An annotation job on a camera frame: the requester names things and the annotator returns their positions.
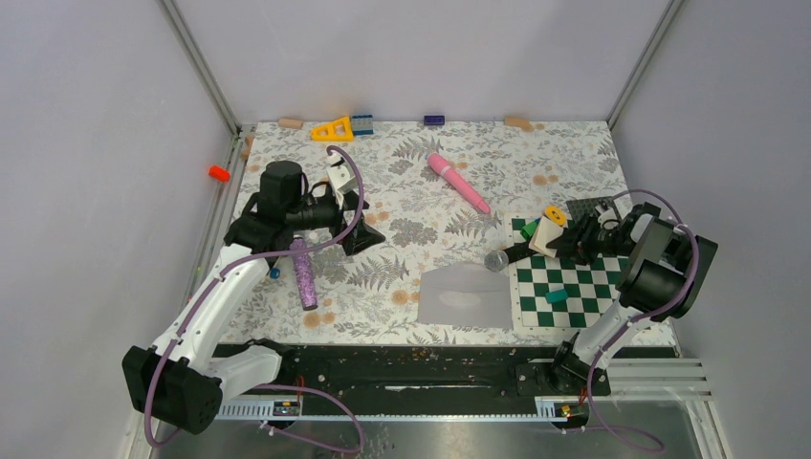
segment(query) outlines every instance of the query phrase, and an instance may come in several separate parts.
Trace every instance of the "yellow triangle block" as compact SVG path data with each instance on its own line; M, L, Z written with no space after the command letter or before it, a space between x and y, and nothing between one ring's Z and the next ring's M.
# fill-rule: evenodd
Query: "yellow triangle block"
M355 139L349 117L343 117L313 129L313 140L319 142L349 142Z

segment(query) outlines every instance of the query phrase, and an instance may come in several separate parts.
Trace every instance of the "green block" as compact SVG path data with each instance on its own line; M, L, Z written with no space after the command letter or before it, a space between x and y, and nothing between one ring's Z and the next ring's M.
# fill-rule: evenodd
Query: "green block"
M546 302L549 304L560 303L561 301L565 301L568 297L568 292L566 292L565 289L560 289L546 294Z
M529 241L532 239L533 234L535 234L535 230L537 230L537 222L533 220L527 226L521 229L521 235L524 236L524 239Z

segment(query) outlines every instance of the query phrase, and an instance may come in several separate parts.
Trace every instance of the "metal frame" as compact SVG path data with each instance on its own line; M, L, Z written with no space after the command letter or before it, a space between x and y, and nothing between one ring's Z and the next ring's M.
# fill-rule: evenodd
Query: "metal frame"
M639 56L639 60L637 60L628 81L625 83L623 90L620 92L620 96L617 98L617 101L614 102L614 106L611 108L611 111L608 112L608 119L606 121L608 122L609 130L613 130L614 126L617 125L617 120L620 118L620 115L625 109L628 99L636 89L642 75L645 74L647 65L656 54L656 51L659 50L659 45L662 43L662 39L665 37L665 34L670 29L670 25L672 25L673 20L676 18L676 15L679 13L682 7L684 7L685 3L687 3L687 0L670 0L668 6L665 8L665 12L659 19L659 23L656 24L656 28L653 29L653 34L650 36L650 40L647 41L645 48L642 50L642 55Z
M222 246L222 239L232 217L232 211L239 194L245 162L239 158L239 152L245 144L245 137L255 129L255 125L241 126L230 109L227 99L216 83L210 67L188 29L175 0L159 0L167 21L178 36L189 60L197 72L212 102L214 103L223 122L234 135L234 143L230 154L225 160L224 168L233 178L227 185L222 186L212 204L206 221L206 236L201 243L195 263L196 269L191 274L187 295L191 295L200 285L203 274L210 269L214 253ZM656 54L661 42L682 10L686 0L670 0L662 17L654 28L651 37L637 60L631 75L619 94L614 106L608 114L606 122L608 128L613 129L620 118L625 106L638 83L644 75L650 60ZM731 457L730 447L726 436L718 423L718 414L715 409L712 392L710 391L701 362L696 359L614 359L609 366L609 375L612 385L612 395L609 397L596 397L598 400L616 401L672 401L680 400L690 415L693 430L698 440L702 457L726 459ZM235 404L245 401L271 400L274 396L245 396L237 398ZM571 402L574 398L542 397L537 398L539 406L554 402ZM511 421L509 416L493 416L487 419L480 416L452 416L442 417L444 421L460 422L475 421ZM128 422L124 442L121 445L121 458L147 459L151 454L151 447L146 443L141 433L143 416L133 412ZM334 421L346 419L341 416L307 416L308 420ZM403 418L401 416L375 417L375 421L424 421L426 418Z
M203 54L200 52L197 42L195 42L194 37L191 36L188 25L183 15L180 13L180 9L175 3L175 0L159 0L158 3L166 15L169 26L171 26L172 30L177 34L178 41L180 41L181 46L183 46L184 51L186 51L191 65L197 72L197 76L200 77L201 84L203 84L203 87L206 89L208 96L211 97L211 101L214 102L217 112L219 112L220 117L222 117L223 122L226 124L231 134L236 136L239 134L240 130L239 121L231 111L222 90L220 90L220 87L217 85L217 80L214 78L211 69L203 58Z
M255 125L243 127L238 137L234 138L231 150L222 165L229 172L231 180L218 188L211 204L211 210L206 219L206 233L198 248L195 268L189 276L184 298L191 297L197 291L200 283L213 266L214 254L218 253L223 246L223 237L228 230L236 198L239 196L242 175L245 173L245 162L240 158L240 152L245 148L246 137L253 133L254 128Z
M715 403L701 361L698 359L614 359L609 365L608 371L612 394L608 397L595 397L595 399L614 402L680 401L684 404L690 416L701 456L706 459L728 459L732 457L727 438L718 424L718 413L715 410ZM227 404L228 407L224 404L221 409L223 416L218 417L218 419L256 419L255 413L257 409L261 410L261 407L267 401L279 399L285 399L285 396L242 396ZM502 415L492 416L487 419L482 416L368 416L369 419L363 420L377 422L526 422L537 419L539 422L548 422L549 420L544 416L544 410L549 403L575 402L576 399L576 397L536 397L536 403L539 406L539 415L537 417ZM239 411L241 405L255 406L256 408L253 410L246 408L245 411ZM121 458L147 459L151 452L151 448L141 434L143 417L141 413L136 414L137 416L130 420L128 428L127 438L132 443L128 445ZM306 416L302 417L302 420L348 422L349 418L346 416Z

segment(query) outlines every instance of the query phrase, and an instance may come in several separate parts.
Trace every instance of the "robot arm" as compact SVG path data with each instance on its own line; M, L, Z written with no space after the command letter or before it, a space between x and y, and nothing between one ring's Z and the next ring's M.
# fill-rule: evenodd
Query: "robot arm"
M639 319L659 310L685 286L692 248L688 235L659 218L660 209L650 203L634 206L617 225L606 227L594 212L581 217L563 235L549 244L557 257L571 258L578 264L590 264L598 255L628 256L628 266L620 275L614 303L591 327L565 341L552 363L550 384L560 391L586 385L589 366L597 356L596 377L600 378L610 359L639 332L667 317L679 318L692 306L717 250L717 244L695 236L698 268L689 292L672 308ZM627 327L622 336L610 342Z
M356 211L368 205L352 190L357 181L346 165L333 163L328 170L331 182L324 195L315 198L298 164L268 164L259 192L230 225L203 287L148 350L132 346L124 356L121 364L135 409L145 411L150 384L156 383L150 394L152 415L197 434L214 420L223 401L276 379L281 357L265 346L252 345L220 361L211 359L237 309L277 258L257 258L230 271L226 267L252 254L286 251L295 230L329 228L334 237L343 234L340 243L347 255L383 242L385 238L364 223L362 213L359 223L345 232L346 205ZM161 361L163 371L156 376Z

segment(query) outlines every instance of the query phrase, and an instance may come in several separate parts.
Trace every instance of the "white wall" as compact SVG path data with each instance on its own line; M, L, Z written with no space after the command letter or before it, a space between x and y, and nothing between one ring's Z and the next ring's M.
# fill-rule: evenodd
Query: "white wall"
M736 458L811 457L811 3L692 1L620 118L633 186L718 254L677 322Z
M180 0L242 122L604 120L668 0Z
M0 14L0 457L114 457L229 134L156 2Z

